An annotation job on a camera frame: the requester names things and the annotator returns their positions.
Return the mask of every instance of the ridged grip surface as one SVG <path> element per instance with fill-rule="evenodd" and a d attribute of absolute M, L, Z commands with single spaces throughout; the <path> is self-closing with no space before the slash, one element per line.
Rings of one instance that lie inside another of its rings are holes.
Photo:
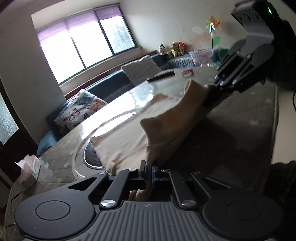
<path fill-rule="evenodd" d="M 211 233 L 197 213 L 173 202 L 123 202 L 118 209 L 102 211 L 89 229 L 69 240 L 226 241 Z"/>

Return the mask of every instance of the pink roller blind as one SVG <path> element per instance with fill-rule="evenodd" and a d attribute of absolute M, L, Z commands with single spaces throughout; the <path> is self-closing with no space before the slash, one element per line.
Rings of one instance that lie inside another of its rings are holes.
<path fill-rule="evenodd" d="M 47 38 L 50 38 L 51 36 L 63 31 L 67 30 L 67 26 L 65 22 L 59 22 L 56 23 L 48 28 L 45 28 L 44 30 L 37 33 L 40 43 L 42 44 L 43 41 L 45 41 Z"/>
<path fill-rule="evenodd" d="M 98 15 L 99 20 L 122 16 L 118 6 L 100 8 L 96 10 L 96 14 Z"/>
<path fill-rule="evenodd" d="M 79 15 L 76 15 L 74 17 L 66 19 L 66 24 L 69 29 L 84 25 L 86 23 L 95 22 L 98 19 L 96 18 L 96 15 L 93 11 L 91 12 L 85 12 Z"/>

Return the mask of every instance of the beige towel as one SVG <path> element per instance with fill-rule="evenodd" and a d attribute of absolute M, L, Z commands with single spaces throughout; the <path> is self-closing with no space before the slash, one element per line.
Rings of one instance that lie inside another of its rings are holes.
<path fill-rule="evenodd" d="M 141 160 L 146 160 L 151 168 L 155 161 L 161 165 L 171 157 L 192 128 L 211 110 L 202 106 L 209 92 L 207 86 L 189 80 L 184 92 L 180 101 L 158 94 L 141 112 L 110 132 L 91 138 L 109 174 L 139 168 Z M 151 180 L 148 180 L 147 189 L 138 190 L 134 198 L 145 201 L 150 193 Z"/>
<path fill-rule="evenodd" d="M 99 137 L 91 138 L 94 150 L 110 175 L 119 171 L 140 167 L 141 160 L 146 160 L 148 143 L 140 120 L 164 113 L 175 106 L 179 98 L 157 94 L 144 108 L 111 131 Z"/>

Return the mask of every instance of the butterfly print cushion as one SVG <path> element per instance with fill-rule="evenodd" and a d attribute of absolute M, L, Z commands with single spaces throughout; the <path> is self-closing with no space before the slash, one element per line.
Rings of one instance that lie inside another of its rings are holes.
<path fill-rule="evenodd" d="M 58 114 L 54 122 L 60 134 L 64 136 L 107 104 L 106 101 L 82 89 Z"/>

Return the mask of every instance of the colorful pinwheel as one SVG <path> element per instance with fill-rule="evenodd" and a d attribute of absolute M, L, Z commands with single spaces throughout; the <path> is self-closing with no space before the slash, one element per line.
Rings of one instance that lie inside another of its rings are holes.
<path fill-rule="evenodd" d="M 211 16 L 211 18 L 206 19 L 206 22 L 206 28 L 209 29 L 209 34 L 212 35 L 212 49 L 214 49 L 214 46 L 220 42 L 220 37 L 218 36 L 213 39 L 213 32 L 216 33 L 216 29 L 221 29 L 219 26 L 220 20 L 216 20 L 213 16 Z"/>
<path fill-rule="evenodd" d="M 221 29 L 220 28 L 220 20 L 216 20 L 213 16 L 211 16 L 211 18 L 206 19 L 207 25 L 206 28 L 209 29 L 209 33 L 211 33 L 212 31 L 214 31 L 214 33 L 216 33 L 216 29 Z"/>

